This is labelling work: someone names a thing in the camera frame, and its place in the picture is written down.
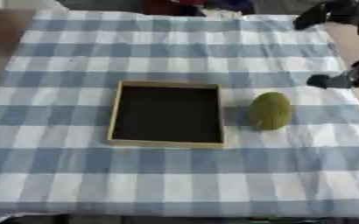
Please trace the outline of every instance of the wooden frame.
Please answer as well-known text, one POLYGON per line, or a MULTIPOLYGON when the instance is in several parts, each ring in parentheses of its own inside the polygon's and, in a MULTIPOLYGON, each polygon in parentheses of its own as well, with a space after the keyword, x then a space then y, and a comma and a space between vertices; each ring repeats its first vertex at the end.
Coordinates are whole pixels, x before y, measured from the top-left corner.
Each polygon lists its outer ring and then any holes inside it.
POLYGON ((130 81, 121 80, 118 84, 118 89, 115 93, 114 106, 112 110, 112 116, 110 119, 110 126, 107 135, 109 144, 113 145, 126 145, 126 146, 142 146, 142 147, 184 147, 184 148, 196 148, 196 149, 221 149, 224 147, 225 136, 223 133, 222 123, 222 102, 221 102, 221 88, 216 84, 205 83, 185 83, 185 82, 168 82, 168 81, 130 81), (123 87, 152 87, 152 88, 209 88, 216 89, 218 94, 218 119, 220 127, 221 142, 219 143, 191 143, 191 142, 170 142, 170 141, 146 141, 146 140, 129 140, 129 139, 115 139, 113 138, 116 129, 116 119, 122 100, 123 87))

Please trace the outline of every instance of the tennis ball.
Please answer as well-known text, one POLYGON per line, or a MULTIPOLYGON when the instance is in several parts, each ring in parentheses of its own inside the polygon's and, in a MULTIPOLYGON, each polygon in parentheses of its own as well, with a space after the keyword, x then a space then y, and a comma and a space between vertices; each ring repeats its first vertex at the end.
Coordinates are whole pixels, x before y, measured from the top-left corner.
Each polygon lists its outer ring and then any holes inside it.
POLYGON ((290 122, 290 101, 284 94, 261 94, 250 105, 249 122, 255 130, 277 130, 290 122))

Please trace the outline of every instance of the blue and white checkered tablecloth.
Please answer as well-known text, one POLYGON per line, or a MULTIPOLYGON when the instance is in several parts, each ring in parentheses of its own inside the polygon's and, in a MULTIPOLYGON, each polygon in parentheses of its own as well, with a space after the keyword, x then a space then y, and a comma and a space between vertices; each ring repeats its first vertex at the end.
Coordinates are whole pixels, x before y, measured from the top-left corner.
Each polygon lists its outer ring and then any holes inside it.
POLYGON ((0 216, 359 216, 359 95, 305 86, 344 65, 292 20, 39 12, 0 80, 0 216), (108 146, 121 80, 221 84, 227 149, 108 146), (267 91, 291 122, 252 131, 267 91))

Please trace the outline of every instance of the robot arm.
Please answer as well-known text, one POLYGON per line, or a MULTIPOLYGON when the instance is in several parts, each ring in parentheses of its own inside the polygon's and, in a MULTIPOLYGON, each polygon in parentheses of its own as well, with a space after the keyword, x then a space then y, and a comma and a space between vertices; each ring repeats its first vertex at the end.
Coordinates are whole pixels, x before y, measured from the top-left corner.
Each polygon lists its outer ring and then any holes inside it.
POLYGON ((315 74, 307 80, 306 84, 317 88, 359 88, 359 60, 351 66, 351 69, 338 76, 315 74))

